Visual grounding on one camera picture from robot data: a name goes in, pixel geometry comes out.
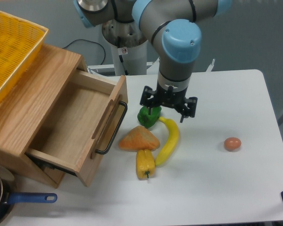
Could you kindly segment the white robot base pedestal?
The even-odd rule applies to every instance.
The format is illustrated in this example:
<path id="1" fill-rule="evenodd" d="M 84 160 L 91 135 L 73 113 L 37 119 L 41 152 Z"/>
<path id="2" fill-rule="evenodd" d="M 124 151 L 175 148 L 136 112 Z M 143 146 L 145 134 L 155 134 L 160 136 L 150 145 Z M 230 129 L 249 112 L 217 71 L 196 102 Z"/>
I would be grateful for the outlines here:
<path id="1" fill-rule="evenodd" d="M 110 20 L 102 24 L 101 31 L 110 46 L 113 64 L 89 66 L 90 73 L 120 76 L 158 72 L 159 59 L 147 60 L 148 40 L 135 22 L 124 24 Z"/>

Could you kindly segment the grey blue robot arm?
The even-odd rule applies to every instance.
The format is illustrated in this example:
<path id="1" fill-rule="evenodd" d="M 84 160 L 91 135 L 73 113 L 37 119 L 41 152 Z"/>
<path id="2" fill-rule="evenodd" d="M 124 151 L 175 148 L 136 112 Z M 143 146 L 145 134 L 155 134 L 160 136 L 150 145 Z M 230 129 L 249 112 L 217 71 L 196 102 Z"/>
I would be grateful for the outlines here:
<path id="1" fill-rule="evenodd" d="M 195 116 L 197 98 L 185 96 L 202 34 L 197 22 L 231 7 L 229 0 L 76 0 L 86 27 L 109 21 L 133 25 L 160 58 L 157 89 L 145 87 L 141 105 L 175 109 L 181 118 Z"/>

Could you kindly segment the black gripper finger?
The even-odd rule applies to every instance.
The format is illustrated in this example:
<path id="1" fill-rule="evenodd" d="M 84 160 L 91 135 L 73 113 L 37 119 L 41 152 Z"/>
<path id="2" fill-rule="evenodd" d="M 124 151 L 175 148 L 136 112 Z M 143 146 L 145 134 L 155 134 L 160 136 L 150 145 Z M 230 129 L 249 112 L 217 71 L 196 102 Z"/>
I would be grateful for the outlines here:
<path id="1" fill-rule="evenodd" d="M 148 115 L 152 114 L 152 108 L 157 106 L 156 91 L 149 86 L 145 86 L 141 95 L 140 105 L 148 109 Z"/>
<path id="2" fill-rule="evenodd" d="M 180 123 L 183 123 L 184 119 L 186 118 L 194 118 L 196 113 L 198 98 L 197 97 L 190 97 L 190 98 L 183 98 L 180 107 L 180 114 L 181 119 Z"/>

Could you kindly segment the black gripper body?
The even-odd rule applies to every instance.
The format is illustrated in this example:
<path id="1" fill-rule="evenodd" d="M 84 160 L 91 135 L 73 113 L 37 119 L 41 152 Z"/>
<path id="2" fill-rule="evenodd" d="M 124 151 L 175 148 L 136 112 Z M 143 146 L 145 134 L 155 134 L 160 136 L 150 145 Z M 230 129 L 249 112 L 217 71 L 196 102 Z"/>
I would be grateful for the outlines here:
<path id="1" fill-rule="evenodd" d="M 164 106 L 175 109 L 178 113 L 188 113 L 185 94 L 187 87 L 177 85 L 161 85 L 157 83 L 157 89 L 154 94 L 154 106 Z"/>

